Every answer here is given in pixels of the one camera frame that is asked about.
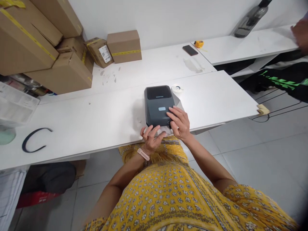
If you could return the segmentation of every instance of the white desk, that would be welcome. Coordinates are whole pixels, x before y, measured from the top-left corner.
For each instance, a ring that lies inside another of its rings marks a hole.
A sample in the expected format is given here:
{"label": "white desk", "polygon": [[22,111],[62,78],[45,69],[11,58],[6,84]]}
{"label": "white desk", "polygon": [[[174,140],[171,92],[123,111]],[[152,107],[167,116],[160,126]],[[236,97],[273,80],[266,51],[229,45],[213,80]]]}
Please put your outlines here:
{"label": "white desk", "polygon": [[214,66],[293,51],[298,46],[291,26],[252,31],[246,38],[225,36],[205,39],[198,51]]}
{"label": "white desk", "polygon": [[142,60],[111,64],[106,68],[94,65],[92,87],[58,96],[44,96],[40,104],[95,95],[215,72],[216,69],[201,54],[190,56],[182,47],[190,43],[142,51]]}
{"label": "white desk", "polygon": [[[118,91],[83,96],[38,106],[28,125],[16,129],[16,138],[0,147],[0,169],[52,159],[87,154],[136,143],[145,126],[144,89],[147,86],[179,84],[191,130],[258,114],[257,103],[224,71],[144,84]],[[35,129],[42,130],[21,144]]]}

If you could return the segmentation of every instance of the white wall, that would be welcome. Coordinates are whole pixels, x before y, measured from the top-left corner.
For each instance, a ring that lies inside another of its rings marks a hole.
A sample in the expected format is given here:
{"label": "white wall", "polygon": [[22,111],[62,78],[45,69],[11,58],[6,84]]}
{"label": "white wall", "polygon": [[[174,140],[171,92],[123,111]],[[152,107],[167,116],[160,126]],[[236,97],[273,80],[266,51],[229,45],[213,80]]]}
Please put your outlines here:
{"label": "white wall", "polygon": [[[137,29],[149,49],[229,35],[261,0],[69,0],[88,39]],[[307,0],[273,0],[255,30],[296,23]]]}

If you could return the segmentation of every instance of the black label printer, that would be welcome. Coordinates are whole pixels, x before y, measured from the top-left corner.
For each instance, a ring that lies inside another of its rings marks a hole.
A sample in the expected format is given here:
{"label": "black label printer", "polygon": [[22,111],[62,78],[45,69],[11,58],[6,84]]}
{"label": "black label printer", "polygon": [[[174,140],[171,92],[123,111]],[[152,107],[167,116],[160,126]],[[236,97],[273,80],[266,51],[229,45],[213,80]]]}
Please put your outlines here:
{"label": "black label printer", "polygon": [[145,118],[147,126],[169,126],[171,119],[167,116],[174,99],[169,86],[147,87],[144,90]]}

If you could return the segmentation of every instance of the green print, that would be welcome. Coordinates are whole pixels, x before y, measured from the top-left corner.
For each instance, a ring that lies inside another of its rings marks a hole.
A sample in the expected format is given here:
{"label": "green print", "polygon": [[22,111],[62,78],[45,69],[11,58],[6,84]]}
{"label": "green print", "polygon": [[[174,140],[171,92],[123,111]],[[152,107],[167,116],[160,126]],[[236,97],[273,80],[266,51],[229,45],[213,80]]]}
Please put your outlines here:
{"label": "green print", "polygon": [[291,88],[291,90],[294,90],[295,87],[299,85],[299,83],[295,83],[295,82],[292,82],[292,81],[286,81],[284,79],[279,79],[277,77],[270,77],[269,75],[264,75],[266,72],[267,71],[263,72],[260,75],[264,76],[267,79],[270,79],[276,85],[280,85],[280,86],[282,86],[284,88]]}
{"label": "green print", "polygon": [[304,80],[301,82],[301,85],[308,86],[308,79],[304,79]]}

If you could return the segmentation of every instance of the tiled floor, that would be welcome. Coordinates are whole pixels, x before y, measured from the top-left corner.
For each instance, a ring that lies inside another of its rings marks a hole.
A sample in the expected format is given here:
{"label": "tiled floor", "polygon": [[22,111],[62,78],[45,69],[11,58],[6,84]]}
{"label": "tiled floor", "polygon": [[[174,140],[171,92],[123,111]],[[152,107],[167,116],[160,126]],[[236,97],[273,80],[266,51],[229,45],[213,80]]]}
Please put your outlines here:
{"label": "tiled floor", "polygon": [[[307,115],[305,108],[266,123],[244,118],[196,137],[239,183],[268,194],[298,219],[308,191]],[[206,178],[188,148],[183,148],[191,167]],[[18,224],[12,224],[10,231],[79,230],[121,165],[117,149],[91,155],[85,175],[70,190],[48,203],[18,210],[14,217]]]}

